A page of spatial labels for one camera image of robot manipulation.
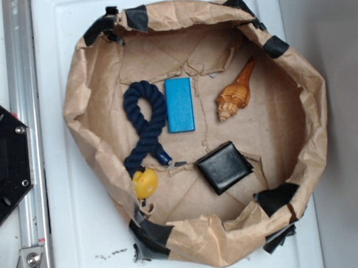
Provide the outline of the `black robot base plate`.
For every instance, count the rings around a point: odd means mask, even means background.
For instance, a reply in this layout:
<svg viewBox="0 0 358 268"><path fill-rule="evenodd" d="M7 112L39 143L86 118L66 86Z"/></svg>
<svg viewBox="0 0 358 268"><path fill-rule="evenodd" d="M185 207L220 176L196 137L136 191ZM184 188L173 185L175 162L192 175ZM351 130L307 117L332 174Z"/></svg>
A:
<svg viewBox="0 0 358 268"><path fill-rule="evenodd" d="M29 128L0 105L0 227L32 187Z"/></svg>

